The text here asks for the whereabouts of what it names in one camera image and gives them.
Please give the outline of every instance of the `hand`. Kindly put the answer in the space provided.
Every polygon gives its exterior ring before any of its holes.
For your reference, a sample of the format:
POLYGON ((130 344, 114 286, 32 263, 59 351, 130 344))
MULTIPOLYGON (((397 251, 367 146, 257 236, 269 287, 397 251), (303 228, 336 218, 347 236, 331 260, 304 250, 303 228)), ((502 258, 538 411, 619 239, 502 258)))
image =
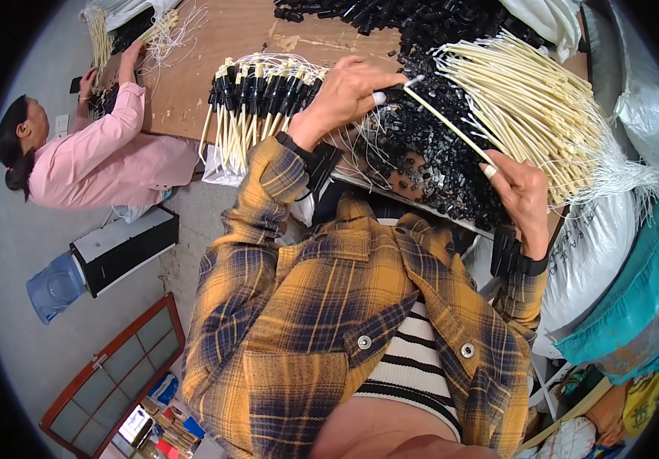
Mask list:
POLYGON ((120 57, 120 63, 136 66, 136 61, 139 59, 141 52, 146 49, 146 46, 141 40, 136 40, 131 45, 123 51, 123 55, 120 57))
POLYGON ((93 82, 97 76, 97 67, 93 67, 85 72, 80 80, 80 100, 86 100, 93 94, 93 82))
POLYGON ((480 168, 498 191, 513 224, 520 230, 521 253, 534 261, 543 260, 549 245, 546 217, 548 177, 528 160, 519 163, 496 150, 485 153, 498 170, 489 164, 480 164, 480 168))
POLYGON ((408 81, 400 73, 386 73, 358 56, 340 59, 322 82, 317 96, 294 115, 287 134, 301 148, 312 151, 325 135, 365 115, 376 102, 373 91, 408 81))

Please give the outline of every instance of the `woman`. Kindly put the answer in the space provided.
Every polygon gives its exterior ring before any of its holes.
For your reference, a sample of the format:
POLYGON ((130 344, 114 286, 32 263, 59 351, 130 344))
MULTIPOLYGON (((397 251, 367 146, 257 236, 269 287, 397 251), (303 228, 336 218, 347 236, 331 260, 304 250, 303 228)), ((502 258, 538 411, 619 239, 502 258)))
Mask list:
POLYGON ((24 200, 53 208, 156 204, 185 185, 199 160, 197 142, 140 133, 145 88, 133 68, 144 45, 123 51, 119 90, 110 115, 90 123, 88 99, 97 69, 80 80, 74 133, 46 142, 49 122, 36 100, 16 99, 0 124, 0 161, 6 186, 24 200))

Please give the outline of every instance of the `door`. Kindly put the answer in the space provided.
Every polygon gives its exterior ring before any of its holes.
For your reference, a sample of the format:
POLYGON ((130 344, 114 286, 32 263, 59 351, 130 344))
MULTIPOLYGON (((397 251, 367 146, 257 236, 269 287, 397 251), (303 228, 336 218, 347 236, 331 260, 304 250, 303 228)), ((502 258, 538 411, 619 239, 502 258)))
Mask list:
POLYGON ((99 457, 183 350, 184 332, 168 293, 93 356, 39 427, 77 458, 99 457))

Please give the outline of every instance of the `pink shirt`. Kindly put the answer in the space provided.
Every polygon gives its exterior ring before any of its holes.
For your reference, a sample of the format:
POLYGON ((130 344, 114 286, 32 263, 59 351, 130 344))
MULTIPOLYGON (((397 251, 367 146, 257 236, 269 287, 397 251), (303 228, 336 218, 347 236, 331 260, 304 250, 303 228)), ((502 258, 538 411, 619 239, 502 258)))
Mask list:
POLYGON ((77 117, 74 133, 35 153, 31 200, 53 208, 156 204, 160 192, 192 179, 196 142, 141 133, 145 88, 125 83, 113 112, 77 117))

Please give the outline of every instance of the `yellow plaid jacket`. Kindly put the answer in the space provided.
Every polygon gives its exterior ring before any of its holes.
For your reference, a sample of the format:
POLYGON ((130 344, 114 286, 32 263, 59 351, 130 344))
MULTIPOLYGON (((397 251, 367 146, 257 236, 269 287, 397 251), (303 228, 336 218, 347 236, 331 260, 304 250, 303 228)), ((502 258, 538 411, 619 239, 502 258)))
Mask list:
POLYGON ((526 423, 546 275, 503 279, 490 306, 449 250, 448 229, 413 214, 380 225, 347 196, 336 221, 281 247, 274 239, 307 182, 303 161, 275 139, 251 151, 235 206, 222 214, 225 234, 200 265, 183 360, 197 421, 233 457, 306 457, 423 295, 463 443, 511 456, 526 423))

